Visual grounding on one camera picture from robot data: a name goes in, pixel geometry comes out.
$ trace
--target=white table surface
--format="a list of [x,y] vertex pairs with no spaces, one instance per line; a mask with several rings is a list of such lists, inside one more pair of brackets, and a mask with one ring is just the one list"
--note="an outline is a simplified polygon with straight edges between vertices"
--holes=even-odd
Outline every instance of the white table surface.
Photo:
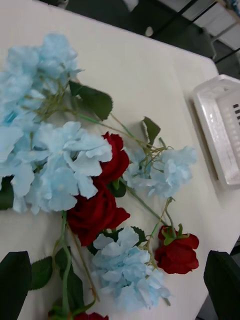
[[[240,191],[226,192],[215,178],[210,157],[203,144],[191,92],[198,84],[215,77],[214,63],[202,56],[121,30],[62,9],[30,0],[0,2],[0,62],[11,46],[40,45],[45,34],[60,32],[78,52],[81,82],[109,93],[114,101],[113,114],[142,138],[138,122],[148,116],[161,126],[162,137],[176,149],[194,146],[198,162],[192,167],[193,179],[177,193],[169,211],[175,225],[198,236],[199,268],[186,275],[165,275],[172,292],[171,307],[164,301],[152,310],[135,314],[115,312],[110,297],[92,308],[113,320],[169,319],[193,320],[207,296],[203,273],[210,250],[230,252],[240,235]],[[107,121],[116,126],[113,120]],[[95,132],[105,131],[90,126]],[[147,202],[157,212],[163,201]],[[153,229],[156,218],[145,211],[130,195],[117,200],[131,213],[128,225]],[[31,261],[52,253],[60,235],[58,213],[30,212],[19,215],[12,210],[0,213],[0,260],[9,251],[27,250]],[[74,246],[73,255],[77,257]],[[81,275],[74,260],[74,269]],[[85,301],[91,300],[84,282]],[[47,311],[61,296],[61,282],[55,275],[48,285],[30,292],[19,320],[45,320]]]

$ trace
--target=white plastic basket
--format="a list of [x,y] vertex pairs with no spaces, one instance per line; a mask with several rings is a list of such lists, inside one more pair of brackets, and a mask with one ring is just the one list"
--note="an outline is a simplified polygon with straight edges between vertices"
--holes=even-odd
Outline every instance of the white plastic basket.
[[193,100],[221,184],[239,189],[240,80],[216,76],[194,89]]

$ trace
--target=table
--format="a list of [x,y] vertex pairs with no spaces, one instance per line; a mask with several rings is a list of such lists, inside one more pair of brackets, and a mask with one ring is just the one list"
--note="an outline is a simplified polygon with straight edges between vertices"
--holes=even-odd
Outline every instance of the table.
[[[68,37],[78,52],[79,66],[85,69],[79,75],[80,81],[111,94],[113,114],[135,135],[142,138],[138,122],[148,116],[161,126],[162,137],[168,144],[176,149],[195,146],[198,153],[198,162],[192,168],[193,179],[182,187],[169,211],[176,225],[182,223],[183,231],[198,236],[199,268],[186,275],[165,275],[165,284],[173,295],[171,307],[161,300],[152,310],[126,314],[114,312],[112,298],[101,296],[101,303],[92,310],[109,314],[113,320],[195,319],[207,296],[203,272],[209,251],[230,252],[240,234],[240,192],[226,192],[219,186],[191,102],[194,87],[218,74],[214,63],[41,2],[8,0],[0,2],[1,65],[9,47],[40,45],[49,32],[60,32]],[[107,123],[116,125],[114,120],[107,120]],[[89,128],[104,132],[96,126]],[[164,205],[163,201],[146,201],[156,210]],[[126,195],[118,199],[117,204],[131,213],[128,225],[139,226],[146,234],[150,233],[156,219],[134,198]],[[24,215],[12,210],[1,212],[0,260],[9,251],[27,250],[32,262],[50,255],[60,227],[57,213],[33,216],[30,212]],[[78,268],[74,245],[72,253],[76,257],[73,267],[81,276],[83,272]],[[84,291],[85,302],[89,302],[87,281]],[[47,319],[48,310],[60,296],[61,282],[56,274],[45,288],[29,292],[18,319]]]

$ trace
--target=hydrangea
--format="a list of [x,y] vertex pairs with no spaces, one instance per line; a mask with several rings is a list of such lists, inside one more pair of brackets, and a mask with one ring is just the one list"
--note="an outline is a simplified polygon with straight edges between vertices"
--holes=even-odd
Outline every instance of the hydrangea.
[[112,147],[102,136],[89,134],[79,122],[63,127],[41,122],[35,112],[76,77],[76,58],[61,34],[45,36],[39,47],[8,50],[0,73],[0,190],[3,177],[13,176],[17,212],[27,204],[34,214],[68,210],[77,202],[74,196],[94,196],[91,177],[102,173],[100,162],[112,159]]
[[81,71],[76,57],[62,34],[46,35],[39,47],[10,48],[5,70],[0,72],[1,123],[9,126],[16,117],[24,118],[41,107],[45,92],[55,95],[64,88]]
[[93,274],[99,276],[101,291],[113,293],[118,309],[135,311],[158,304],[170,292],[163,286],[164,275],[149,263],[150,254],[136,244],[139,235],[131,227],[118,234],[117,242],[100,234],[93,242],[98,252],[92,259]]
[[153,163],[143,150],[137,149],[134,154],[128,151],[128,156],[132,163],[123,174],[127,185],[136,190],[145,189],[149,196],[156,194],[164,198],[174,196],[181,185],[191,180],[189,166],[197,161],[196,150],[190,146],[164,150]]

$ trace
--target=rose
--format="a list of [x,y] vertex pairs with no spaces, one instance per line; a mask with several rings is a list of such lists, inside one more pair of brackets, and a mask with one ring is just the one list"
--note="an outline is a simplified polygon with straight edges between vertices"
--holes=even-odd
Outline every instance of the rose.
[[84,312],[76,315],[74,317],[74,320],[109,320],[109,317],[108,316],[103,317],[100,314],[95,312],[92,314],[86,314]]
[[93,183],[97,194],[90,199],[76,196],[75,207],[67,212],[68,224],[82,246],[90,245],[99,232],[115,229],[130,217],[123,208],[117,208],[114,196],[101,180],[95,179]]
[[[160,240],[165,239],[162,230],[167,231],[167,228],[167,226],[161,227],[158,234]],[[199,267],[196,252],[193,250],[198,246],[199,239],[191,233],[189,237],[175,239],[168,245],[163,244],[155,252],[157,265],[168,274],[185,275]]]
[[99,178],[107,185],[111,181],[122,176],[129,166],[129,157],[123,149],[123,139],[118,134],[105,133],[103,138],[111,145],[112,159],[109,162],[102,162],[102,173]]

